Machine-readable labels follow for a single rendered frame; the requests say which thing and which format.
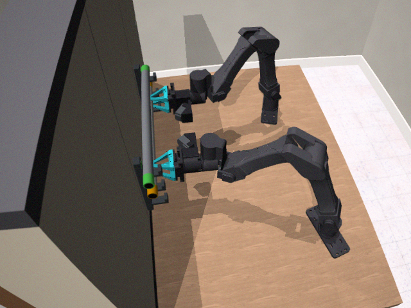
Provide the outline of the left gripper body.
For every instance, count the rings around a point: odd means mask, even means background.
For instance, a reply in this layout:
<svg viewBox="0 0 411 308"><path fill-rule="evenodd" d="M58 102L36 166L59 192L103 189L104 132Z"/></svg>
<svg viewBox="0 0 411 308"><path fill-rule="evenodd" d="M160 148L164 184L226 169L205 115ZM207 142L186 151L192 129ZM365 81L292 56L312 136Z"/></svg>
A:
<svg viewBox="0 0 411 308"><path fill-rule="evenodd" d="M196 173L201 171L200 154L199 157L182 158L181 146L177 146L177 153L173 150L173 162L175 167L175 179L180 177L180 182L184 182L185 173Z"/></svg>

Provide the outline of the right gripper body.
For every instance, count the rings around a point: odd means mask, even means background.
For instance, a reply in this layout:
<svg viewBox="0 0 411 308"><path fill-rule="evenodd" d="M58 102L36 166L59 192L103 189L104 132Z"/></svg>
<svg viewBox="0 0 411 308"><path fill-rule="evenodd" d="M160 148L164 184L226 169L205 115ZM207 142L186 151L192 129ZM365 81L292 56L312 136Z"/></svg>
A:
<svg viewBox="0 0 411 308"><path fill-rule="evenodd" d="M168 86L167 86L167 92L168 92L168 103L169 103L169 110L171 113L171 109L173 109L173 115L175 114L176 110L177 110L177 106L176 106L176 99L175 99L175 92L179 92L179 91L189 91L189 95L190 95L190 100L191 100L191 91L189 89L185 89L185 90L176 90L174 88L174 83L170 83L170 87L171 89L169 90ZM173 91L171 91L173 90ZM175 92L174 92L175 91ZM170 94L169 94L170 93Z"/></svg>

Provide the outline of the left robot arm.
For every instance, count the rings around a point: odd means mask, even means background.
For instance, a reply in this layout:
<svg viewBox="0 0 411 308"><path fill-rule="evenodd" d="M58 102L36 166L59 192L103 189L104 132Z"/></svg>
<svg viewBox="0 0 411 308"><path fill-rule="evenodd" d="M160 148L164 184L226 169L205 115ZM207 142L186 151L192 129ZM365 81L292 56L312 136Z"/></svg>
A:
<svg viewBox="0 0 411 308"><path fill-rule="evenodd" d="M298 148L297 143L302 149ZM177 144L182 148L182 158L199 157L195 132L185 133L177 139ZM336 259L350 251L339 231L342 226L342 204L340 198L335 196L325 142L293 126L286 135L251 150L231 153L227 151L226 144L227 141L215 133L201 136L198 162L201 162L202 172L218 170L217 178L233 183L257 170L290 163L301 176L310 181L318 205L307 209L306 215L332 258Z"/></svg>

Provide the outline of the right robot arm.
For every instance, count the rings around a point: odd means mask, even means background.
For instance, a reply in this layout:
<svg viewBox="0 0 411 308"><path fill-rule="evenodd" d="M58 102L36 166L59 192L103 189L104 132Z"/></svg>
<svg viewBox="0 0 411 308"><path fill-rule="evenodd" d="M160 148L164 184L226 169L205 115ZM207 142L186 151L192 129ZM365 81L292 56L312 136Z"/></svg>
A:
<svg viewBox="0 0 411 308"><path fill-rule="evenodd" d="M238 33L241 36L236 46L221 68L212 75L212 84L211 74L207 69L194 70L189 75L191 101L188 90L175 92L176 120L182 123L193 122L191 105L206 103L207 97L213 103L224 100L240 69L257 51L260 70L258 86L264 94L261 123L277 124L278 101L281 99L281 95L279 94L280 84L277 82L275 74L275 51L280 42L263 27L244 27Z"/></svg>

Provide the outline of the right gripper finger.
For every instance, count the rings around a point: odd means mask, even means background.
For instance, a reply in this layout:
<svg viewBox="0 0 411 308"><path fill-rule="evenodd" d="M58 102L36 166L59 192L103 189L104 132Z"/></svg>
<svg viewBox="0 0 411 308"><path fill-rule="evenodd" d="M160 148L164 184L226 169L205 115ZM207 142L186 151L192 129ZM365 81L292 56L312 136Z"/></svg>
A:
<svg viewBox="0 0 411 308"><path fill-rule="evenodd" d="M159 94L164 94L164 96L162 97L157 97L154 98L154 96L159 95ZM163 88L161 88L160 90L158 90L157 92L153 93L150 95L150 100L151 101L162 101L162 102L168 102L168 92L167 92L167 86L164 86Z"/></svg>
<svg viewBox="0 0 411 308"><path fill-rule="evenodd" d="M165 104L165 107L155 105L155 104L158 104L158 103L164 103L164 104ZM153 107L154 107L154 108L157 108L157 109L159 109L159 110L162 110L162 111L164 111L164 112L170 113L169 103L168 103L168 102L153 101Z"/></svg>

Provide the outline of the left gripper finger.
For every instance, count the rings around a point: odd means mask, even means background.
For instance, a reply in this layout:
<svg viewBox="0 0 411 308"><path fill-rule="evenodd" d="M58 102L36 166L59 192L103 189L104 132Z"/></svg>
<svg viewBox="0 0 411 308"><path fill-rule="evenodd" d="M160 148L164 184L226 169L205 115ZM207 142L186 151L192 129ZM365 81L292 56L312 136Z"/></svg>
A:
<svg viewBox="0 0 411 308"><path fill-rule="evenodd" d="M153 167L157 168L157 162L169 158L169 164L161 164L162 169L174 171L174 162L173 162L173 150L167 151L165 154L161 155L159 158L153 161Z"/></svg>
<svg viewBox="0 0 411 308"><path fill-rule="evenodd" d="M163 163L163 164L169 164L169 162ZM162 173L163 177L168 178L170 180L176 181L175 179L175 168L174 171L170 171L170 174L168 173Z"/></svg>

